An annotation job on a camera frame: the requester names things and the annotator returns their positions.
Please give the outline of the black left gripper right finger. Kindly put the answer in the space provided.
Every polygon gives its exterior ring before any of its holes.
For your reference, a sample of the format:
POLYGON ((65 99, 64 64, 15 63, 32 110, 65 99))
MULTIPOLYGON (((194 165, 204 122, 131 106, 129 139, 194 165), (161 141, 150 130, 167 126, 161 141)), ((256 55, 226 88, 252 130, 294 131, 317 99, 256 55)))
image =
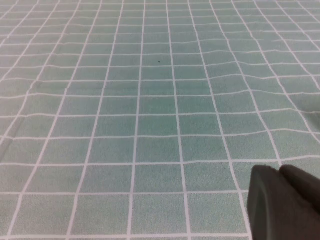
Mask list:
POLYGON ((280 174, 313 209, 320 213, 320 179, 293 166, 283 165, 280 174))

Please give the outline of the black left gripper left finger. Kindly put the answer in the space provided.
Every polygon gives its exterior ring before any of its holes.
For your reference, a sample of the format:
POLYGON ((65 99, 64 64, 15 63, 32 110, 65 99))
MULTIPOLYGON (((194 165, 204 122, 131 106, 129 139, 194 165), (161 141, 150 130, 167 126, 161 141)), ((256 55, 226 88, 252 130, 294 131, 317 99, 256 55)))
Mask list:
POLYGON ((251 170, 247 212, 254 240, 318 240, 320 214, 276 170, 251 170))

